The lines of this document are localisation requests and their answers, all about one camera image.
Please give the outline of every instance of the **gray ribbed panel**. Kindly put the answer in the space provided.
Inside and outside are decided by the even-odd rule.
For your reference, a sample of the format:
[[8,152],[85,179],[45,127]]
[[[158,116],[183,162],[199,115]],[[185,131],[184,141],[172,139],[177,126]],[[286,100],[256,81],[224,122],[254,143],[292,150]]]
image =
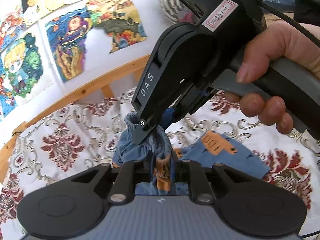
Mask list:
[[[209,206],[188,196],[136,196],[125,206],[112,207],[90,232],[73,240],[245,240],[227,227]],[[299,240],[298,236],[275,238]],[[24,240],[36,240],[27,236]]]

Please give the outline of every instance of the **finger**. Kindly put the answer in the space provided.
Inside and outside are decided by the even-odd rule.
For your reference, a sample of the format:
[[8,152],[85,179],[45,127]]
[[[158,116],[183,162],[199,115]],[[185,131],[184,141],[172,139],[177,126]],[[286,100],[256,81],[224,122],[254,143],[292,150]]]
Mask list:
[[241,99],[241,97],[228,92],[224,92],[224,96],[226,100],[230,103],[239,103]]
[[292,117],[284,112],[281,119],[276,123],[277,130],[282,134],[288,134],[293,129],[293,120]]
[[281,97],[275,96],[270,98],[264,106],[259,120],[265,125],[273,125],[278,122],[285,112],[285,103]]
[[[320,33],[318,26],[303,26],[314,34]],[[281,56],[299,63],[320,79],[320,49],[291,25],[278,21],[247,44],[237,82],[258,79],[267,71],[270,61]]]
[[248,94],[240,100],[240,110],[247,117],[261,114],[264,105],[263,98],[258,94]]

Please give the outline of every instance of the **floral patterned tablecloth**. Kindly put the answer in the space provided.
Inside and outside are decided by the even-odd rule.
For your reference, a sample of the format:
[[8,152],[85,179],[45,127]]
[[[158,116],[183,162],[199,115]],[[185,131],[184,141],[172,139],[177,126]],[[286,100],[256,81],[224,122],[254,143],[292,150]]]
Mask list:
[[[17,139],[0,195],[0,237],[18,240],[24,232],[17,204],[28,193],[100,163],[111,163],[116,143],[133,111],[134,89],[98,104],[66,106],[26,129]],[[308,214],[300,234],[319,230],[320,154],[308,133],[281,135],[275,126],[245,117],[238,104],[220,91],[193,115],[167,130],[173,148],[194,143],[207,130],[226,133],[242,142],[270,167],[264,180],[297,194]],[[266,227],[272,227],[270,220]]]

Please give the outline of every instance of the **white logo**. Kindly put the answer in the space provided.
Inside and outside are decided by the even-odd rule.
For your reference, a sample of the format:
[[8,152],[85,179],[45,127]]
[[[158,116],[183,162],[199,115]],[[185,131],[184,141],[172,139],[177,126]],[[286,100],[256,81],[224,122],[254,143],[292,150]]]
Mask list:
[[164,198],[160,198],[160,199],[157,199],[157,201],[162,204],[162,202],[165,201],[165,199]]

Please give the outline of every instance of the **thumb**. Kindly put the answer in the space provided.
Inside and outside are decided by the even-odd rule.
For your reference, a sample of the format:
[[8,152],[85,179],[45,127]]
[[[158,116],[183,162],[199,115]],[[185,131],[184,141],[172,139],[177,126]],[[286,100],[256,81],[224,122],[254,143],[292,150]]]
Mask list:
[[[303,26],[319,38],[320,27]],[[236,81],[257,80],[266,73],[270,61],[281,56],[297,62],[320,79],[320,49],[294,27],[278,21],[247,44]]]

